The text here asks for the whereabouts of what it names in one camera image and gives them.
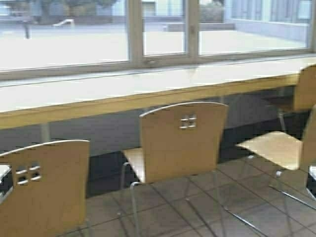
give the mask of chair seat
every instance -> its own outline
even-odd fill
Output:
[[[302,142],[283,132],[270,132],[237,145],[289,170],[300,168]]]
[[[125,157],[127,158],[130,166],[134,170],[138,179],[145,183],[145,163],[144,163],[144,154],[142,148],[135,148],[123,151]]]
[[[293,96],[266,98],[269,103],[285,112],[294,112]]]

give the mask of table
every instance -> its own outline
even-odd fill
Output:
[[[0,87],[0,129],[295,85],[305,57]]]

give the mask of chair backrest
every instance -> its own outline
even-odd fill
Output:
[[[145,182],[212,171],[228,106],[191,102],[140,116]]]
[[[295,111],[310,110],[316,104],[316,65],[304,68],[294,89]]]
[[[55,237],[85,220],[89,142],[68,140],[0,155],[13,191],[0,204],[0,235]]]
[[[300,165],[311,164],[316,161],[316,105],[306,123],[302,141]]]

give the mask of wooden chair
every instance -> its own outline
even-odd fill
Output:
[[[293,96],[268,98],[267,100],[278,108],[281,128],[283,132],[286,132],[284,114],[304,112],[316,104],[316,65],[301,70]]]
[[[275,190],[282,192],[284,195],[299,201],[300,203],[316,210],[308,203],[288,194],[282,189],[282,183],[279,180],[282,172],[285,170],[297,170],[302,166],[310,165],[316,161],[315,157],[315,144],[316,144],[316,106],[313,107],[310,114],[308,123],[305,127],[303,140],[300,141],[283,132],[270,132],[265,135],[258,136],[248,141],[242,142],[237,146],[250,150],[251,152],[273,162],[277,165],[278,170],[276,177],[278,180],[278,188]],[[283,205],[286,213],[288,214],[287,202],[283,196]],[[289,216],[288,225],[293,236],[292,227],[290,224]]]
[[[215,169],[227,111],[228,106],[223,104],[191,102],[162,107],[140,116],[141,148],[123,151],[128,162],[123,165],[121,177],[121,195],[128,164],[140,180],[130,186],[136,236],[141,236],[134,193],[136,185],[214,171],[218,191]],[[186,198],[186,201],[198,214],[190,199]],[[223,209],[221,205],[218,207],[225,237]],[[216,236],[207,222],[199,217]]]
[[[0,163],[11,167],[13,181],[0,204],[1,236],[56,237],[83,224],[88,161],[89,142],[84,140],[1,154]]]

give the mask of pavement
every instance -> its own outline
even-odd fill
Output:
[[[184,53],[183,32],[164,32],[163,23],[146,24],[145,55]],[[0,24],[0,71],[128,61],[128,38],[124,24],[32,25],[30,39],[18,24]],[[200,55],[230,54],[305,47],[303,42],[240,31],[202,31]]]

